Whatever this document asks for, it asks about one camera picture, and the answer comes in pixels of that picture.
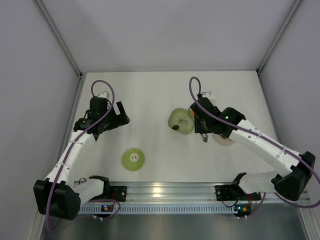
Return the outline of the metal tongs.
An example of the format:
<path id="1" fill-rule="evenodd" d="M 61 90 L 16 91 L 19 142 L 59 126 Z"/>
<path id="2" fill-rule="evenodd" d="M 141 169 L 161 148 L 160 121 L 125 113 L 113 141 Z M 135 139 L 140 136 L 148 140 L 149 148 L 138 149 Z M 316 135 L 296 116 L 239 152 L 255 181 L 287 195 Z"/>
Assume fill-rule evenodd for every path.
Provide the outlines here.
<path id="1" fill-rule="evenodd" d="M 190 114 L 190 111 L 192 111 L 192 109 L 189 107 L 188 110 L 187 110 L 187 114 L 188 114 L 188 117 L 193 121 L 193 124 L 194 124 L 194 129 L 196 128 L 196 123 L 195 123 L 195 115 L 192 116 Z M 207 133 L 200 133 L 200 136 L 201 136 L 201 139 L 203 142 L 207 143 L 208 142 L 208 134 Z"/>

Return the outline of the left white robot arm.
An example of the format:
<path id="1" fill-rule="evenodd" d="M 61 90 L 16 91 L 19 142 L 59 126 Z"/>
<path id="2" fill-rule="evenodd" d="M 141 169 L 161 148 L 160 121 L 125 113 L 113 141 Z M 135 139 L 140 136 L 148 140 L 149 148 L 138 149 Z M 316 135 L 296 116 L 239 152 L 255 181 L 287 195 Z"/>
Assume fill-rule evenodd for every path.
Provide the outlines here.
<path id="1" fill-rule="evenodd" d="M 123 103 L 94 96 L 89 109 L 73 127 L 69 143 L 59 161 L 44 180 L 37 180 L 33 192 L 40 214 L 73 220 L 81 206 L 91 200 L 112 199 L 109 178 L 92 175 L 85 183 L 74 185 L 78 170 L 99 136 L 130 122 Z"/>

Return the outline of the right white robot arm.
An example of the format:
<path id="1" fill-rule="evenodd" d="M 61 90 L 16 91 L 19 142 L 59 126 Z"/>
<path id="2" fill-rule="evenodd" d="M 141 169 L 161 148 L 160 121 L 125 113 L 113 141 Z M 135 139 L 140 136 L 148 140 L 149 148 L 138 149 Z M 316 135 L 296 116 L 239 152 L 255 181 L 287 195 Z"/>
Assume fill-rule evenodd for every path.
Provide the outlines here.
<path id="1" fill-rule="evenodd" d="M 202 138 L 215 134 L 241 144 L 273 168 L 269 172 L 239 173 L 230 185 L 234 193 L 276 193 L 290 201 L 300 198 L 312 177 L 315 155 L 285 147 L 255 128 L 239 111 L 232 107 L 220 111 L 207 97 L 200 97 L 190 109 L 195 132 Z"/>

